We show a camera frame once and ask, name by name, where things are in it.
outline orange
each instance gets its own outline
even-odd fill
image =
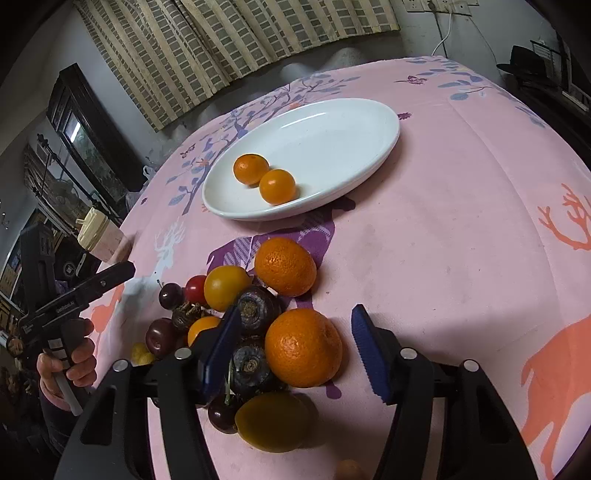
[[[259,182],[259,191],[263,200],[272,205],[289,202],[296,196],[296,181],[285,170],[271,170],[263,175]]]
[[[267,160],[255,153],[242,155],[234,162],[234,176],[244,185],[256,185],[268,171]]]
[[[316,264],[308,251],[289,238],[264,242],[255,256],[255,273],[269,287],[287,297],[306,293],[316,280]]]
[[[269,327],[265,356],[271,371],[286,384],[317,387],[339,370],[343,344],[335,326],[321,313],[287,310]]]

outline black hat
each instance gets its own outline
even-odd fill
[[[499,63],[497,68],[522,80],[556,86],[556,83],[546,75],[544,59],[533,51],[518,45],[513,45],[513,50],[511,50],[511,63]]]

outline wooden furniture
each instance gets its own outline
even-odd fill
[[[47,118],[94,188],[124,218],[125,194],[138,192],[144,185],[143,165],[76,63],[60,72]]]

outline dark cherry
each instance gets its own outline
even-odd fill
[[[174,310],[176,307],[183,304],[184,294],[183,288],[177,283],[167,283],[158,294],[158,301],[163,309]]]
[[[170,319],[158,319],[150,323],[146,332],[146,346],[157,358],[163,358],[175,350],[178,332]]]
[[[220,395],[209,404],[207,416],[212,425],[220,432],[232,435],[238,432],[234,417],[240,407],[242,407],[242,403],[236,395],[230,397],[228,404],[226,404],[226,396]]]

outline deer pattern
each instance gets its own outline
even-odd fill
[[[92,309],[90,319],[99,332],[97,349],[113,352],[113,356],[127,357],[133,342],[143,338],[149,323],[154,319],[151,316],[142,317],[142,312],[149,312],[148,307],[158,301],[158,280],[163,277],[165,270],[172,268],[174,247],[183,241],[184,231],[183,223],[176,220],[162,240],[162,232],[157,234],[154,251],[158,260],[153,273],[128,280],[115,289],[109,305],[98,305]]]
[[[544,218],[539,221],[548,228],[562,243],[574,250],[591,251],[591,210],[575,195],[566,184],[562,184],[567,193],[563,196],[569,219],[577,224],[585,234],[586,241],[571,239],[561,233],[550,215],[550,207],[538,207]],[[585,201],[591,208],[587,197]],[[552,460],[558,437],[564,427],[573,404],[583,395],[591,392],[591,315],[569,325],[557,333],[533,355],[521,372],[521,385],[525,385],[531,376],[528,387],[528,415],[521,435],[530,445],[550,424],[552,430],[540,456],[548,480],[554,478]]]
[[[304,214],[302,223],[296,227],[275,230],[255,236],[242,236],[235,238],[224,246],[214,250],[207,259],[207,273],[221,265],[238,265],[246,269],[250,275],[254,274],[253,262],[255,254],[261,244],[275,236],[283,236],[296,241],[304,247],[319,268],[324,256],[329,249],[330,242],[335,235],[334,210],[348,212],[355,208],[355,202],[348,197],[341,197],[334,202]],[[288,306],[291,298],[280,297],[284,306]],[[294,299],[298,308],[313,308],[313,299],[310,292]],[[342,393],[331,381],[325,384],[326,396],[338,399]]]

